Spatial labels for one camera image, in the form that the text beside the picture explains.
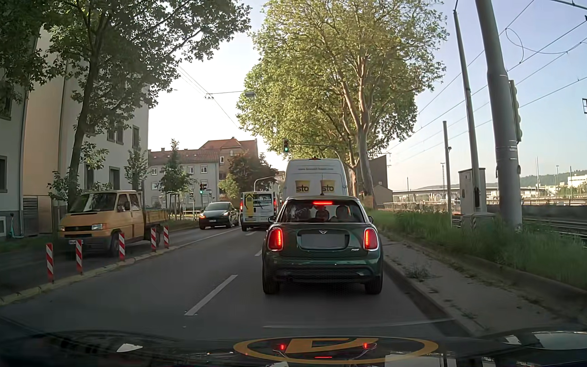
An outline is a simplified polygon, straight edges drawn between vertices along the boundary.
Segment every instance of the windshield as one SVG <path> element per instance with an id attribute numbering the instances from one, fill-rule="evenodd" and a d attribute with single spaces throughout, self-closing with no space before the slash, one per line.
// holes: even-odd
<path id="1" fill-rule="evenodd" d="M 212 203 L 206 207 L 206 211 L 208 210 L 228 210 L 230 209 L 230 203 Z"/>
<path id="2" fill-rule="evenodd" d="M 359 204 L 354 200 L 289 199 L 279 223 L 365 223 Z"/>
<path id="3" fill-rule="evenodd" d="M 107 212 L 115 209 L 117 193 L 91 193 L 78 196 L 70 213 Z"/>

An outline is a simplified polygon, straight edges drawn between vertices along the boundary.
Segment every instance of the red and white bollard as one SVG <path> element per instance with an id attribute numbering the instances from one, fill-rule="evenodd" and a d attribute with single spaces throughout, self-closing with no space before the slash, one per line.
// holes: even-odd
<path id="1" fill-rule="evenodd" d="M 157 246 L 155 244 L 155 227 L 151 228 L 151 252 L 155 252 Z"/>
<path id="2" fill-rule="evenodd" d="M 53 244 L 47 244 L 47 276 L 49 281 L 53 283 Z"/>
<path id="3" fill-rule="evenodd" d="M 126 259 L 126 240 L 124 239 L 124 232 L 119 233 L 119 260 Z"/>
<path id="4" fill-rule="evenodd" d="M 164 237 L 164 248 L 169 248 L 169 226 L 165 225 L 162 228 L 162 237 Z"/>
<path id="5" fill-rule="evenodd" d="M 76 240 L 76 271 L 83 275 L 83 240 Z"/>

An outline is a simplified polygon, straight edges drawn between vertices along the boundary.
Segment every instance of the yellow bucket logo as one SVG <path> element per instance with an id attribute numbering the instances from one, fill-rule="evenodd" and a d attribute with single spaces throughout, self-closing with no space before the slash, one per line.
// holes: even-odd
<path id="1" fill-rule="evenodd" d="M 321 179 L 321 190 L 324 194 L 334 193 L 334 179 Z"/>
<path id="2" fill-rule="evenodd" d="M 309 180 L 308 179 L 296 180 L 296 192 L 297 193 L 308 193 L 309 192 Z"/>

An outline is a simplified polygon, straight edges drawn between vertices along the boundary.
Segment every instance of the traffic light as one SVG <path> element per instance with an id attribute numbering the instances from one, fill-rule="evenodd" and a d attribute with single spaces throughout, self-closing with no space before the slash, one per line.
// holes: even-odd
<path id="1" fill-rule="evenodd" d="M 520 129 L 520 104 L 518 103 L 518 89 L 515 87 L 515 82 L 509 80 L 509 88 L 511 88 L 511 106 L 513 107 L 513 122 L 515 122 L 515 135 L 518 143 L 522 141 L 522 129 Z"/>

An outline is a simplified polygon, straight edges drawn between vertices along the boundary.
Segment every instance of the sidewalk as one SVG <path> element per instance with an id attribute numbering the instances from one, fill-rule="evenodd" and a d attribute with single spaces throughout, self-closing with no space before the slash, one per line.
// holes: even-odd
<path id="1" fill-rule="evenodd" d="M 523 328 L 583 327 L 543 308 L 518 289 L 459 263 L 438 261 L 418 246 L 385 239 L 384 253 L 418 290 L 474 336 Z"/>

